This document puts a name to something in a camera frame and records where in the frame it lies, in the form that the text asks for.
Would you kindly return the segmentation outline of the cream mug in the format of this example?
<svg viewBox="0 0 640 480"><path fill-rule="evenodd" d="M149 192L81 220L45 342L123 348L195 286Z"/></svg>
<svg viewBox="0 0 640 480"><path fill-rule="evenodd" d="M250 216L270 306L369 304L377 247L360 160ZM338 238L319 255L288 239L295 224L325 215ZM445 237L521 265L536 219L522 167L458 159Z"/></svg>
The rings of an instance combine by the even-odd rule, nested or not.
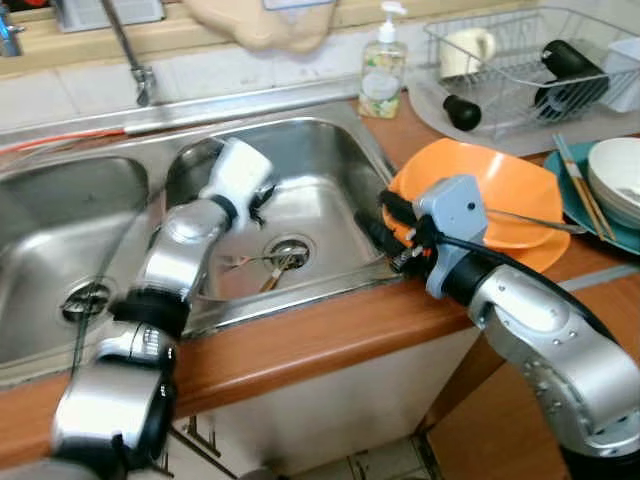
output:
<svg viewBox="0 0 640 480"><path fill-rule="evenodd" d="M489 29L468 28L445 36L440 45L440 78L449 79L479 73L498 50L497 37Z"/></svg>

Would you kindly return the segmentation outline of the stainless steel double sink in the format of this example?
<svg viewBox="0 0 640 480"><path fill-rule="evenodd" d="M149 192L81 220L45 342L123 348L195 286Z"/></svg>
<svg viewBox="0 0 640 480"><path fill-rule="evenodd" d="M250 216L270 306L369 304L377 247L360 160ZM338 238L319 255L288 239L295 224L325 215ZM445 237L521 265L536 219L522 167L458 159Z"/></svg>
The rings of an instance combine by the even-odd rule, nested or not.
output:
<svg viewBox="0 0 640 480"><path fill-rule="evenodd" d="M278 188L265 227L221 238L188 337L396 279L355 223L392 166L343 102L38 157L0 170L0 389L90 356L166 211L195 198L229 138L268 157ZM268 253L294 255L268 293L270 271L220 271L221 256Z"/></svg>

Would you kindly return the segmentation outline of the dark brown chopstick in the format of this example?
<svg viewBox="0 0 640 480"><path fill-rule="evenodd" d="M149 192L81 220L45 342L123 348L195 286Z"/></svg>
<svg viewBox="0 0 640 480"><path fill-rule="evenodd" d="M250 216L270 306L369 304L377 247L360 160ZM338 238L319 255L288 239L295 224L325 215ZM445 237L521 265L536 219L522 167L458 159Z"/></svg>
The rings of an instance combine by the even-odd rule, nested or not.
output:
<svg viewBox="0 0 640 480"><path fill-rule="evenodd" d="M273 291L276 285L278 285L279 280L283 278L284 273L287 273L287 271L291 269L293 269L291 262L274 262L273 266L271 266L268 279L266 279L259 288L259 293Z"/></svg>

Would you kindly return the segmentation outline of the beige cloth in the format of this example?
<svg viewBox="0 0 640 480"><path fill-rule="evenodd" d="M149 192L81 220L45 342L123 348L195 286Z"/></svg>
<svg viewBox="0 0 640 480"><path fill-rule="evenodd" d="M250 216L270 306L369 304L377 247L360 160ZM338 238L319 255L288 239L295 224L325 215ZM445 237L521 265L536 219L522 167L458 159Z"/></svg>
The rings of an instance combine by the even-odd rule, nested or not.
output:
<svg viewBox="0 0 640 480"><path fill-rule="evenodd" d="M338 0L182 0L201 26L251 51L306 54L328 37Z"/></svg>

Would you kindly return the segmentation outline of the metal fork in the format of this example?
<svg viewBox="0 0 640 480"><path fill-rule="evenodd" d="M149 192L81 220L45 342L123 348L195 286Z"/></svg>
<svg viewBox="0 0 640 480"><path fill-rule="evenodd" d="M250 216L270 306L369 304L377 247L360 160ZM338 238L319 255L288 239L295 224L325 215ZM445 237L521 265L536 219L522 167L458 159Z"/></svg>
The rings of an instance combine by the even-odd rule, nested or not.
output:
<svg viewBox="0 0 640 480"><path fill-rule="evenodd" d="M261 256L221 256L220 271L221 273L230 273L236 269L248 268L248 266L256 265L262 270L271 271L279 264L280 260L293 259L293 253L268 253Z"/></svg>

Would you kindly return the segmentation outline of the orange bowl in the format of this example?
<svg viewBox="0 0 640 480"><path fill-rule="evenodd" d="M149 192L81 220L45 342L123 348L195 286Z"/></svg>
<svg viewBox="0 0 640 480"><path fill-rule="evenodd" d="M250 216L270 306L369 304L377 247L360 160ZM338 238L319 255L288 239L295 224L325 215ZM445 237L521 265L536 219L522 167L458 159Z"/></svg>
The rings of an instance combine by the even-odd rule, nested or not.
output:
<svg viewBox="0 0 640 480"><path fill-rule="evenodd" d="M531 223L529 218L559 221L563 216L556 175L522 157L475 143L443 138L420 148L393 175L389 191L415 198L438 180L471 175L488 214L485 246L507 252L553 248L566 250L571 234Z"/></svg>

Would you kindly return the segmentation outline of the hand soap pump bottle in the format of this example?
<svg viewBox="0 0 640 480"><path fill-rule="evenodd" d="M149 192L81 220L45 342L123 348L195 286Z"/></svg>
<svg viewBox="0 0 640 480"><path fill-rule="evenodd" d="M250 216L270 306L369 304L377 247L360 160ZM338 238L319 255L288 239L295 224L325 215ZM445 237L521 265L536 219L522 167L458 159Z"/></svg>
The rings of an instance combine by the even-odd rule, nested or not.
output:
<svg viewBox="0 0 640 480"><path fill-rule="evenodd" d="M407 14L399 0L383 0L385 14L375 40L362 52L362 70L358 84L358 114L371 118L392 119L401 106L404 68L408 47L398 40L396 17Z"/></svg>

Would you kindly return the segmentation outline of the long metal spoon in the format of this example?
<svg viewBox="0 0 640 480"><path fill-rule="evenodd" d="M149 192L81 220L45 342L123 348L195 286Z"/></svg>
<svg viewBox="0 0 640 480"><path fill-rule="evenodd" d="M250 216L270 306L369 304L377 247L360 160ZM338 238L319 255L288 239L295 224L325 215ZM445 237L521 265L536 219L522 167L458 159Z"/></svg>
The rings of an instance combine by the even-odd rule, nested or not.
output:
<svg viewBox="0 0 640 480"><path fill-rule="evenodd" d="M547 221L547 220L541 220L538 218L529 218L529 216L516 214L516 212L507 212L507 211L502 211L498 209L492 209L492 207L488 207L486 211L494 212L494 214L506 216L506 218L513 218L521 221L527 221L527 223L539 225L539 227L545 227L545 228L550 228L554 230L563 230L563 232L570 233L571 236L576 236L576 234L588 233L588 229L586 229L585 227L581 227L581 225L559 223L559 221Z"/></svg>

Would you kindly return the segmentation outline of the white plastic cutlery holder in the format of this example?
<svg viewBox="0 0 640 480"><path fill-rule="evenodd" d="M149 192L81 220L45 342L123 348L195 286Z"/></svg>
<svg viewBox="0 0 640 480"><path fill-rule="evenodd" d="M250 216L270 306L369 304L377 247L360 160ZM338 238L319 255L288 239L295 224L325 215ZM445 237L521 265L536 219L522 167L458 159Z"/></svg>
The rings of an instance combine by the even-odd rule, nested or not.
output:
<svg viewBox="0 0 640 480"><path fill-rule="evenodd" d="M632 113L637 109L637 78L640 69L640 38L623 38L611 44L605 56L604 72L611 87L605 92L602 104L614 113Z"/></svg>

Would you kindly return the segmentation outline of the chrome sink faucet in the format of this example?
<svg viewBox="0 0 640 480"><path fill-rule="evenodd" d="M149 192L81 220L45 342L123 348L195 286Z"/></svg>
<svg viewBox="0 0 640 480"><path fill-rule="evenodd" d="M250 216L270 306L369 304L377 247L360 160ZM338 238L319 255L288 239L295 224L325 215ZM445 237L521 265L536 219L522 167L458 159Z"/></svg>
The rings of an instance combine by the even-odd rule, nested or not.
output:
<svg viewBox="0 0 640 480"><path fill-rule="evenodd" d="M154 69L147 67L140 60L137 52L134 51L131 40L125 32L125 24L116 12L113 0L99 0L104 12L105 18L108 19L111 31L113 31L116 41L119 42L124 58L131 65L131 77L134 81L134 90L136 90L136 102L140 108L151 108L155 105L156 78Z"/></svg>

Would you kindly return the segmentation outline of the wood top kitchen counter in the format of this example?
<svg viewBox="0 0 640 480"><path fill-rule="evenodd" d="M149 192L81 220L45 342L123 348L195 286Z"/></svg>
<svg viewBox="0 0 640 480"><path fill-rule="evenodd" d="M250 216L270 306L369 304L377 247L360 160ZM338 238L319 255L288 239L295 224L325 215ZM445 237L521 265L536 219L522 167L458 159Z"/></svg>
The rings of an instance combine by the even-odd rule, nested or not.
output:
<svg viewBox="0 0 640 480"><path fill-rule="evenodd" d="M196 201L198 192L187 204ZM148 242L143 261L166 216L187 204L166 211L159 229ZM392 269L392 259L381 255L396 274L393 282L335 294L279 314L189 337L186 330L193 297L207 270L215 264L218 243L221 238L246 228L243 218L239 227L228 230L218 239L212 247L205 274L189 296L191 310L186 329L175 346L175 410L166 426L165 444L172 434L174 421L182 417L261 396L297 381L347 369L466 328L476 328L484 334L468 316L465 306L449 298L431 296L424 276L399 274ZM52 421L60 399L73 376L90 365L101 340L116 332L113 306L122 300L108 306L108 329L90 344L88 358L74 358L68 369L55 372L50 380L0 390L0 472L33 465L50 456Z"/></svg>

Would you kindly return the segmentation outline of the white bowl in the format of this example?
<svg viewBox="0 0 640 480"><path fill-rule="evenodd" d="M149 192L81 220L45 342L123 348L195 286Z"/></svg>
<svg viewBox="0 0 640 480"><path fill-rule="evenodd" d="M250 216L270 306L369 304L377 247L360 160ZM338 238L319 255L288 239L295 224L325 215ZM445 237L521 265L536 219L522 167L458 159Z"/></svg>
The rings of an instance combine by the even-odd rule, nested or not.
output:
<svg viewBox="0 0 640 480"><path fill-rule="evenodd" d="M640 227L640 138L596 142L588 152L588 184L596 204L612 221Z"/></svg>

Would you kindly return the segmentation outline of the grey dish rack tray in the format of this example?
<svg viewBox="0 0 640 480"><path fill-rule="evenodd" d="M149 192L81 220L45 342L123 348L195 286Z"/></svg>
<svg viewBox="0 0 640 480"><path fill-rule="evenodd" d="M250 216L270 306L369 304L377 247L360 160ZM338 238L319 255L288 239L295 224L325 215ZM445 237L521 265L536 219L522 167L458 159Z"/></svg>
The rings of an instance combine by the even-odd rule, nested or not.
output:
<svg viewBox="0 0 640 480"><path fill-rule="evenodd" d="M602 105L591 106L576 118L552 123L535 116L499 116L483 106L483 123L472 131L461 131L443 108L447 91L433 79L408 79L407 95L413 113L443 136L521 157L552 151L556 147L554 134L561 134L570 145L580 145L640 131L639 113L617 113Z"/></svg>

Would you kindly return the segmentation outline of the black flask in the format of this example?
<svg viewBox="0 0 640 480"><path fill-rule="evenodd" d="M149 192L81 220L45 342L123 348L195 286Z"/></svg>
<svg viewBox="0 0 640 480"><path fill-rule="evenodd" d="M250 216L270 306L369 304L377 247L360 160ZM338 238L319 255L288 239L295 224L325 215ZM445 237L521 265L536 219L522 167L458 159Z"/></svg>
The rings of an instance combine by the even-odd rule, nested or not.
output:
<svg viewBox="0 0 640 480"><path fill-rule="evenodd" d="M566 41L553 40L545 45L541 63L554 76L534 97L538 118L545 122L559 122L580 114L602 99L611 87L608 74Z"/></svg>

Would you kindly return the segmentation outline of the orange plate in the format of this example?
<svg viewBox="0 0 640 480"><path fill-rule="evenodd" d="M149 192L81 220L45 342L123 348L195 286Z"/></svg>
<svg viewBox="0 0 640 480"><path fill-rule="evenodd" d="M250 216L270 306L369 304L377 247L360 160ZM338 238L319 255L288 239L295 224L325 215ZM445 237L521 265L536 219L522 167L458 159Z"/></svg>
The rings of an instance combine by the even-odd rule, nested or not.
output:
<svg viewBox="0 0 640 480"><path fill-rule="evenodd" d="M401 248L406 247L410 230L402 224L397 224L394 220L390 220L390 225L388 225L388 215L379 214L378 216L388 228L393 230L394 236L401 242ZM488 219L490 221L488 229L486 229L486 236L493 233L503 233L503 230L531 230L532 233L544 237L540 243L524 247L498 247L497 244L493 244L489 239L484 241L485 246L492 248L494 251L504 253L504 255L511 256L512 259L520 261L521 264L529 266L529 268L539 271L539 273L544 273L550 266L556 264L570 247L571 234L563 232L563 230L536 227L535 224L527 223L527 221L506 218L506 216L493 214L493 212L488 215Z"/></svg>

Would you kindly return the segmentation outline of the teal plate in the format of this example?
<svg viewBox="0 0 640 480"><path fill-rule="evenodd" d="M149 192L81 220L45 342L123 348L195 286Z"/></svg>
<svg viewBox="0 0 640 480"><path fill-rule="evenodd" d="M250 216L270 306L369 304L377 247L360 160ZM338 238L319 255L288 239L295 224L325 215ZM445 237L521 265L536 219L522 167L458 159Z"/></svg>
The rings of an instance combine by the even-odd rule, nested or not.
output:
<svg viewBox="0 0 640 480"><path fill-rule="evenodd" d="M596 196L596 204L603 207L605 210L605 219L608 220L609 225L613 230L614 236L611 238L605 238L602 233L596 232L595 225L591 221L590 212L588 207L582 204L582 200L577 195L571 175L564 170L561 155L558 152L552 152L544 161L543 166L548 172L552 173L556 177L556 183L559 187L562 197L562 210L566 218L575 221L575 223L582 225L582 227L588 229L588 232L599 236L604 242L613 244L621 250L628 253L640 253L640 229L637 224L637 216L631 216L626 218L622 212L617 212L614 209L604 205L602 200L602 193L596 192L594 187L591 187L591 192Z"/></svg>

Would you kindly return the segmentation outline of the small black cup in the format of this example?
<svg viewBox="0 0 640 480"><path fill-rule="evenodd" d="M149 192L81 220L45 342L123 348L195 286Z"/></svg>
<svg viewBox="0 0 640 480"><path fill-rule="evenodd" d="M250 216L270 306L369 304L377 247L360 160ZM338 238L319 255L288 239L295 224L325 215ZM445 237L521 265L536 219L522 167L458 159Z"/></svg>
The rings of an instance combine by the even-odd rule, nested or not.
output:
<svg viewBox="0 0 640 480"><path fill-rule="evenodd" d="M458 131L470 132L479 128L484 119L484 111L476 102L458 95L449 95L442 101L442 108L449 122Z"/></svg>

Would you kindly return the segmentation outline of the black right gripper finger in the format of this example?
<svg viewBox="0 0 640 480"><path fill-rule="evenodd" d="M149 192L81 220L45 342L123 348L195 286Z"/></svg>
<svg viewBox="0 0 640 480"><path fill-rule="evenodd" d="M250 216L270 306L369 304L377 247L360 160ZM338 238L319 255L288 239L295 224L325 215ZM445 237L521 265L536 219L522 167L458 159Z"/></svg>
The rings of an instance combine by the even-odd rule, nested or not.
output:
<svg viewBox="0 0 640 480"><path fill-rule="evenodd" d="M384 210L388 212L390 218L403 225L415 225L419 216L413 210L412 202L399 196L397 192L384 189L378 196L378 201Z"/></svg>
<svg viewBox="0 0 640 480"><path fill-rule="evenodd" d="M356 212L355 223L369 239L370 244L383 255L394 257L401 253L401 242L378 215L372 215L370 212Z"/></svg>

